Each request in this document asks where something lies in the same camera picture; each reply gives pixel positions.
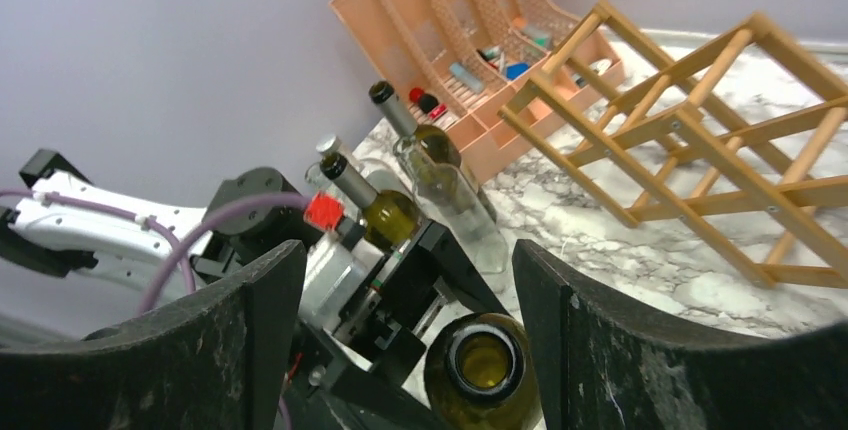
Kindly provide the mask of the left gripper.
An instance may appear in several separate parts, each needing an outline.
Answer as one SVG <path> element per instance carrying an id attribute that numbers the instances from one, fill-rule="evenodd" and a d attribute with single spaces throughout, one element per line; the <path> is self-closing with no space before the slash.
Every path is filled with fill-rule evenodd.
<path id="1" fill-rule="evenodd" d="M 429 220 L 384 252 L 368 288 L 342 309 L 332 333 L 297 315 L 291 349 L 294 429 L 444 429 L 402 385 L 427 346 L 425 332 L 453 301 L 505 313 L 495 292 L 444 225 Z"/>

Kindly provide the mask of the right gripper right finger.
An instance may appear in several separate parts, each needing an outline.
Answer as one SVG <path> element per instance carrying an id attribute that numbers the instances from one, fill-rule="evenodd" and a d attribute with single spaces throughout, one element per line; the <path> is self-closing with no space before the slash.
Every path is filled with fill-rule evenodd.
<path id="1" fill-rule="evenodd" d="M 695 323 L 519 240 L 514 280 L 550 429 L 843 429 L 847 326 L 783 339 Z"/>

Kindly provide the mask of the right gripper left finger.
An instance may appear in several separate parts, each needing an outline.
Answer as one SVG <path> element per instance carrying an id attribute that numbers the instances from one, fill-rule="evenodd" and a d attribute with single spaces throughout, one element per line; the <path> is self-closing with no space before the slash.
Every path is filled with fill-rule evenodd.
<path id="1" fill-rule="evenodd" d="M 270 429 L 306 251 L 287 241 L 141 317 L 1 353 L 5 429 Z"/>

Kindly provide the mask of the tall clear glass bottle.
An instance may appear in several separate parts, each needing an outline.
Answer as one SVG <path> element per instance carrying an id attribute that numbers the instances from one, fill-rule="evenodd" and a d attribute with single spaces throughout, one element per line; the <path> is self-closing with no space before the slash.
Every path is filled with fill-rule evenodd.
<path id="1" fill-rule="evenodd" d="M 398 141 L 394 153 L 423 209 L 452 231 L 481 274 L 504 277 L 507 243 L 460 170 L 449 163 L 435 162 L 420 143 L 412 140 Z"/>

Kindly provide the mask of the wooden wine rack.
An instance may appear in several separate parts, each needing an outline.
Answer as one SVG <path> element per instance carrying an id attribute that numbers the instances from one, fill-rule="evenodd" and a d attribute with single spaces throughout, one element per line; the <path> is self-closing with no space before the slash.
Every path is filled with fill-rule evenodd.
<path id="1" fill-rule="evenodd" d="M 654 75 L 622 92 L 583 64 L 578 48 L 601 27 L 651 63 Z M 714 90 L 749 46 L 819 103 L 747 123 Z M 847 180 L 811 175 L 846 122 L 847 85 L 762 13 L 676 60 L 600 1 L 499 116 L 628 227 L 679 219 L 761 287 L 847 284 L 847 248 L 814 217 L 846 205 Z M 759 262 L 709 222 L 754 211 L 783 229 Z"/>

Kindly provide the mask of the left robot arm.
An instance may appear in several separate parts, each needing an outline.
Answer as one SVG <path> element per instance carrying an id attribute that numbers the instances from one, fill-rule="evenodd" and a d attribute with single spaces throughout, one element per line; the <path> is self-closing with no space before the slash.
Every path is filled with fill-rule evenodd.
<path id="1" fill-rule="evenodd" d="M 208 209 L 100 190 L 51 150 L 20 174 L 4 259 L 57 277 L 110 256 L 147 271 L 136 317 L 2 351 L 5 429 L 467 428 L 522 379 L 503 306 L 435 221 L 383 250 L 271 169 Z"/>

